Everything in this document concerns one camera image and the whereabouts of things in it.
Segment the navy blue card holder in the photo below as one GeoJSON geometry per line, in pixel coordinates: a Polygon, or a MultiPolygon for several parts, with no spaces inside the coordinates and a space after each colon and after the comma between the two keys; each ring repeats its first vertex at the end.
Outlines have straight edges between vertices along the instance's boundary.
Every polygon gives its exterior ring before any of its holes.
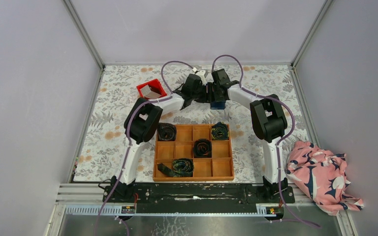
{"type": "Polygon", "coordinates": [[[214,101],[210,103],[211,110],[224,110],[226,107],[225,101],[214,101]]]}

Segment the red plastic bin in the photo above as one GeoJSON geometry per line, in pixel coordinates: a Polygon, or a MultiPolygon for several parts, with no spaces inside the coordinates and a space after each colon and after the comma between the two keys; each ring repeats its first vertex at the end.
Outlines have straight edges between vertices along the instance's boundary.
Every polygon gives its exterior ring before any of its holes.
{"type": "Polygon", "coordinates": [[[167,96],[167,93],[158,79],[139,84],[136,88],[139,95],[146,99],[158,99],[167,96]]]}

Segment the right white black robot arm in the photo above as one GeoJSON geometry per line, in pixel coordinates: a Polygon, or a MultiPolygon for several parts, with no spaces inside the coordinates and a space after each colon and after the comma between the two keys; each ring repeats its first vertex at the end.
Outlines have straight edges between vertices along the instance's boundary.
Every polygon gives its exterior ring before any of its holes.
{"type": "Polygon", "coordinates": [[[213,83],[208,89],[218,102],[237,102],[251,113],[252,129],[260,139],[265,171],[263,174],[263,198],[271,203],[282,196],[287,188],[287,179],[282,167],[280,147],[285,136],[287,120],[277,95],[259,95],[244,88],[239,81],[230,80],[224,69],[212,72],[213,83]]]}

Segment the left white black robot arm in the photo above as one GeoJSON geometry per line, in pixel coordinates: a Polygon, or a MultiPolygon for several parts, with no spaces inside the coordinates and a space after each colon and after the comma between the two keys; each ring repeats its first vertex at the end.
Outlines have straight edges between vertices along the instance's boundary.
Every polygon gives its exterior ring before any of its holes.
{"type": "Polygon", "coordinates": [[[124,122],[126,152],[121,167],[111,178],[114,196],[119,201],[127,202],[132,198],[133,189],[130,185],[136,179],[137,159],[141,155],[143,144],[155,135],[162,114],[188,107],[198,98],[198,93],[204,90],[207,75],[206,70],[189,74],[181,88],[172,91],[168,97],[154,100],[140,97],[136,100],[124,122]]]}

